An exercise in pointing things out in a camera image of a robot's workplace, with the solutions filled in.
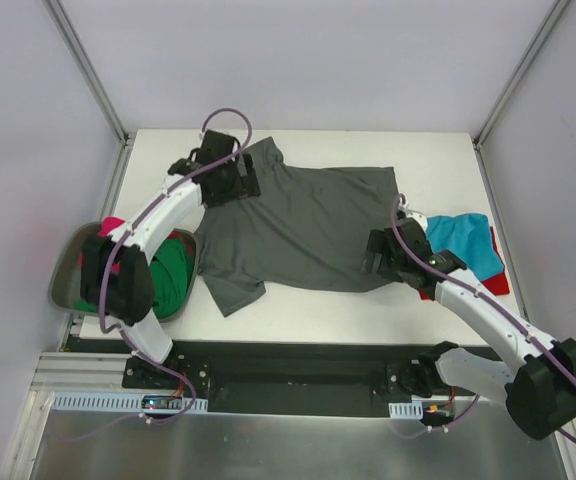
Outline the grey t-shirt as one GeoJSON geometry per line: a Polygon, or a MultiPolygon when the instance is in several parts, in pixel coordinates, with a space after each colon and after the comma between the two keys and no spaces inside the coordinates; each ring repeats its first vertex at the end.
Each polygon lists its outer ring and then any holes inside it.
{"type": "Polygon", "coordinates": [[[195,232],[198,273],[223,316],[258,300],[268,282],[345,293],[386,285],[361,267],[370,231],[389,223],[393,168],[288,166],[271,137],[247,152],[260,195],[206,210],[195,232]]]}

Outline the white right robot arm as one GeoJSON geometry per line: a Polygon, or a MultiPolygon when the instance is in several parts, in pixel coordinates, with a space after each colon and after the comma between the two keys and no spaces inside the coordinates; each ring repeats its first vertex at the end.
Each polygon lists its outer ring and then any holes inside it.
{"type": "Polygon", "coordinates": [[[443,341],[401,371],[404,390],[424,398],[449,387],[468,390],[505,407],[535,440],[576,419],[576,341],[558,341],[503,307],[453,252],[433,252],[416,220],[371,230],[362,270],[436,301],[497,356],[490,360],[443,341]]]}

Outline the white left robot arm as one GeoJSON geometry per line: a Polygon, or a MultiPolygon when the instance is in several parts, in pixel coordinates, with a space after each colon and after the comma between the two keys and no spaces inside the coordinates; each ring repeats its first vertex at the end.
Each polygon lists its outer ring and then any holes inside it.
{"type": "Polygon", "coordinates": [[[172,387],[178,363],[173,341],[154,313],[150,264],[175,227],[196,208],[222,206],[260,194],[244,141],[204,130],[202,143],[167,170],[154,197],[107,235],[93,233],[82,245],[80,295],[96,307],[100,329],[116,330],[131,352],[148,361],[144,375],[156,388],[172,387]]]}

